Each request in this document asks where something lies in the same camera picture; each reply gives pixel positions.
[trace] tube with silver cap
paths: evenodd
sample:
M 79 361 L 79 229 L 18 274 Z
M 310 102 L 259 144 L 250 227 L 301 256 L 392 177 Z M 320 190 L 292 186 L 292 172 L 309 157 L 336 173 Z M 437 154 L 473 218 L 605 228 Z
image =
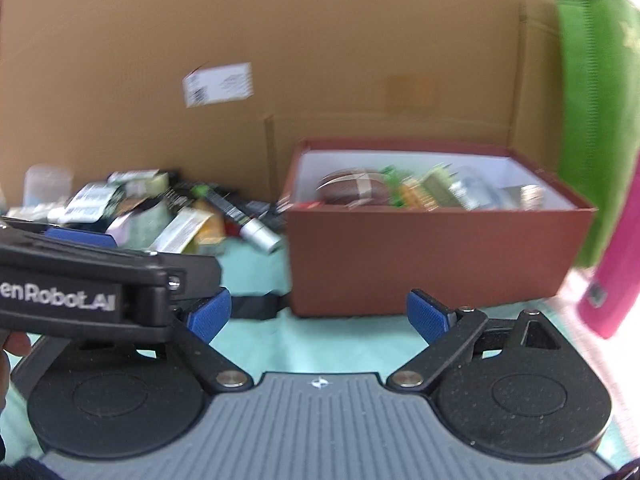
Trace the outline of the tube with silver cap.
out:
M 196 184 L 191 193 L 203 198 L 234 223 L 240 226 L 240 236 L 266 253 L 273 253 L 282 243 L 282 238 L 271 231 L 258 219 L 250 218 L 234 206 L 229 200 L 220 196 L 206 184 Z

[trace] transparent container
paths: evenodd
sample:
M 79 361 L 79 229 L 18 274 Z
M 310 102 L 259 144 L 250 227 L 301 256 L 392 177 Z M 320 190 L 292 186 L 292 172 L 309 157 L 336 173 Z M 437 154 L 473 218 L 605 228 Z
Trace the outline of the transparent container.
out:
M 36 164 L 24 177 L 24 206 L 62 202 L 71 195 L 73 174 L 65 168 Z

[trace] gray plastic base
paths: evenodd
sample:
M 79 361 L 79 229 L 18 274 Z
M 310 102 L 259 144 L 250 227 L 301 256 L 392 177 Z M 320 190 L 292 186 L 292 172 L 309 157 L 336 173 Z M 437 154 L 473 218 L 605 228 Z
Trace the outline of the gray plastic base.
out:
M 507 462 L 456 439 L 419 396 L 375 374 L 268 373 L 253 390 L 217 396 L 176 442 L 139 458 L 42 461 L 65 480 L 600 480 L 596 455 L 555 464 Z

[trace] maroon box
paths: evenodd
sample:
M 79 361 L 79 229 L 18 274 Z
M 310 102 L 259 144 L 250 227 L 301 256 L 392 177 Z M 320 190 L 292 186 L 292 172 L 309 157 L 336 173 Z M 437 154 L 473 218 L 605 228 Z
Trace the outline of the maroon box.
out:
M 499 187 L 539 184 L 537 211 L 317 205 L 318 181 L 345 168 L 395 165 L 424 174 L 470 166 Z M 594 207 L 508 148 L 429 139 L 311 139 L 293 156 L 287 205 L 292 309 L 298 316 L 400 314 L 412 288 L 451 307 L 553 296 Z

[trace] pink bottle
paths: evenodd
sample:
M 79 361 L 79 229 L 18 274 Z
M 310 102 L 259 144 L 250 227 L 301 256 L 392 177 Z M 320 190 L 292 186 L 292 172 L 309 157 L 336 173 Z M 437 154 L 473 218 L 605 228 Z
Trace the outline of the pink bottle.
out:
M 578 304 L 578 314 L 604 338 L 616 333 L 640 296 L 640 162 L 609 247 Z

